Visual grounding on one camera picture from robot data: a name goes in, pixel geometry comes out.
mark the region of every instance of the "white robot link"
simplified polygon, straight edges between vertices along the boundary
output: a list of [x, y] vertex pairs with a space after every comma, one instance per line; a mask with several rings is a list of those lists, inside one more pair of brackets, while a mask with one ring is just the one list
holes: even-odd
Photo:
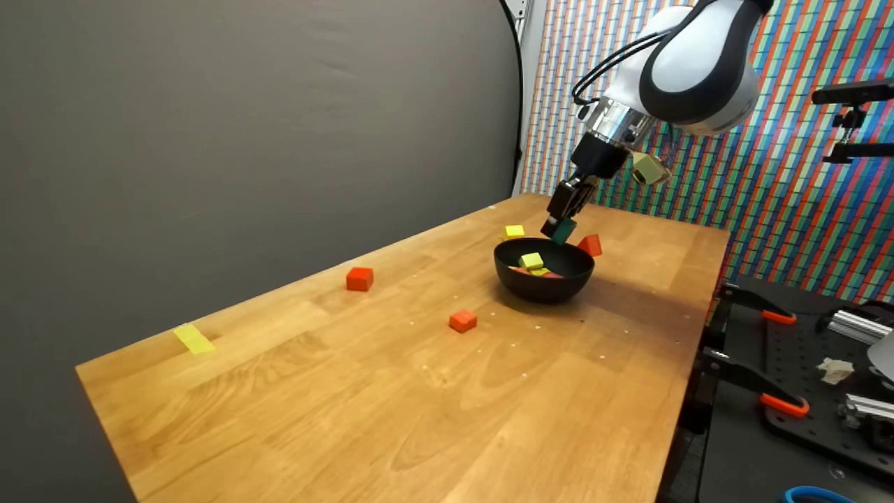
[[[584, 137], [570, 156], [577, 173], [556, 186], [542, 235], [566, 243], [595, 181], [613, 180], [658, 121], [698, 137], [742, 124], [758, 98], [758, 72], [746, 61], [751, 36], [772, 7], [774, 0], [698, 0], [693, 8], [662, 8], [641, 39], [584, 75], [574, 86], [584, 121]], [[584, 98], [613, 67], [619, 70], [608, 92]]]

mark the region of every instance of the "gray wall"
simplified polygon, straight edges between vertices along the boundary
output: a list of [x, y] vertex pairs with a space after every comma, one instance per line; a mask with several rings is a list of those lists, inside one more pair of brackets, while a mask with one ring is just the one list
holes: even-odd
[[77, 363], [508, 195], [517, 78], [500, 0], [4, 0], [0, 500], [128, 497]]

